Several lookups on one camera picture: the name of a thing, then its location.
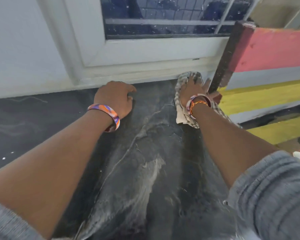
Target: yellow wooden plank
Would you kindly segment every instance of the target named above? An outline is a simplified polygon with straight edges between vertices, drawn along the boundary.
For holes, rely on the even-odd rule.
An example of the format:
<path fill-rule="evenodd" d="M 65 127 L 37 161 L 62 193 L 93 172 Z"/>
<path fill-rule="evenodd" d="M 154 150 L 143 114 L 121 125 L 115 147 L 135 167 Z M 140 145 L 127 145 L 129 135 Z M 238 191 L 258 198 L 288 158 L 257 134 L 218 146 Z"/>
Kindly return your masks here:
<path fill-rule="evenodd" d="M 300 101 L 300 80 L 219 91 L 227 115 Z"/>
<path fill-rule="evenodd" d="M 300 117 L 249 129 L 250 133 L 276 145 L 300 137 Z"/>

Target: black marble countertop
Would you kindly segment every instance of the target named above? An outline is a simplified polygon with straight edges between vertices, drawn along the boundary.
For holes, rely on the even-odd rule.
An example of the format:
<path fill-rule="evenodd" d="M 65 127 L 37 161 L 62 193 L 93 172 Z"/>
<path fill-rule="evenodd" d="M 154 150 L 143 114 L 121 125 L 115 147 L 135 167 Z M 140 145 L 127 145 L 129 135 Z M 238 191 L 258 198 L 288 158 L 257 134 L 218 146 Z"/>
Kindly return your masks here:
<path fill-rule="evenodd" d="M 256 239 L 199 130 L 176 124 L 176 80 L 136 84 L 132 112 L 104 133 L 55 237 Z M 82 116 L 97 89 L 0 99 L 0 168 Z"/>

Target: person's right hand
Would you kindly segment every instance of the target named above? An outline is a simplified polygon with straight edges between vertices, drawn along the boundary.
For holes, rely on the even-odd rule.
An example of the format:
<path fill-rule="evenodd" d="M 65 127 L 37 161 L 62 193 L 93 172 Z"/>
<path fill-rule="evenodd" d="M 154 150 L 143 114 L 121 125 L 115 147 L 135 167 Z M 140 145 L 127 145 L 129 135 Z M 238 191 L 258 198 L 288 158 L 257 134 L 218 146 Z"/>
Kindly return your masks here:
<path fill-rule="evenodd" d="M 207 97 L 210 100 L 213 100 L 213 98 L 219 95 L 219 92 L 213 92 L 212 94 L 208 94 L 209 86 L 211 83 L 211 80 L 209 78 L 205 81 L 204 85 L 202 86 L 201 79 L 198 79 L 195 83 L 193 77 L 194 75 L 192 74 L 189 77 L 188 82 L 186 84 L 183 84 L 180 89 L 179 100 L 183 107 L 186 107 L 187 102 L 190 100 L 190 98 L 198 93 L 207 95 Z"/>
<path fill-rule="evenodd" d="M 136 88 L 131 84 L 122 81 L 110 81 L 98 89 L 94 96 L 94 103 L 108 105 L 122 119 L 132 110 L 132 97 L 128 96 L 128 93 L 136 91 Z"/>

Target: bangle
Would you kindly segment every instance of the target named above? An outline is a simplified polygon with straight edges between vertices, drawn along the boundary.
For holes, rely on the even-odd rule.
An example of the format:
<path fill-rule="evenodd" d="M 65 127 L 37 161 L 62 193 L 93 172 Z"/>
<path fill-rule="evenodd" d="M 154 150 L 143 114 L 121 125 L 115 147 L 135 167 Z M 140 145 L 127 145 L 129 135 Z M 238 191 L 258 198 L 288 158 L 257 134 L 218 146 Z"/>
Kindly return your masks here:
<path fill-rule="evenodd" d="M 196 97 L 204 97 L 204 100 L 200 100 L 200 101 L 197 101 L 197 102 L 193 102 L 193 100 L 196 98 Z M 202 104 L 205 104 L 207 105 L 209 108 L 211 108 L 211 101 L 210 99 L 204 95 L 204 94 L 196 94 L 196 95 L 193 95 L 190 100 L 187 102 L 187 105 L 186 105 L 186 110 L 188 112 L 188 115 L 193 118 L 194 120 L 196 119 L 193 114 L 192 114 L 192 108 L 196 105 L 196 104 L 199 104 L 199 103 L 202 103 Z"/>
<path fill-rule="evenodd" d="M 108 105 L 104 105 L 104 104 L 92 104 L 92 105 L 90 105 L 88 107 L 88 111 L 91 110 L 91 109 L 101 110 L 101 111 L 107 113 L 113 119 L 114 124 L 112 124 L 108 128 L 106 128 L 105 132 L 112 132 L 112 131 L 115 131 L 115 130 L 117 130 L 119 128 L 119 125 L 120 125 L 119 116 Z"/>

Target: gray sleeve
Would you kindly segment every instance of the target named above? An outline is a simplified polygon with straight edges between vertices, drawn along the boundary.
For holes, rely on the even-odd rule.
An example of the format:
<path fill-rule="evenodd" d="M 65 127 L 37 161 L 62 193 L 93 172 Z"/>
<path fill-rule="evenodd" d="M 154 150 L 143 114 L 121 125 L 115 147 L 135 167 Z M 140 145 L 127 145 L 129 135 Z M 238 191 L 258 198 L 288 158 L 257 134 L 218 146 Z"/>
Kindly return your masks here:
<path fill-rule="evenodd" d="M 44 238 L 21 217 L 0 204 L 0 240 L 3 239 L 44 240 Z"/>
<path fill-rule="evenodd" d="M 262 240 L 300 240 L 300 160 L 266 156 L 237 178 L 228 205 Z"/>

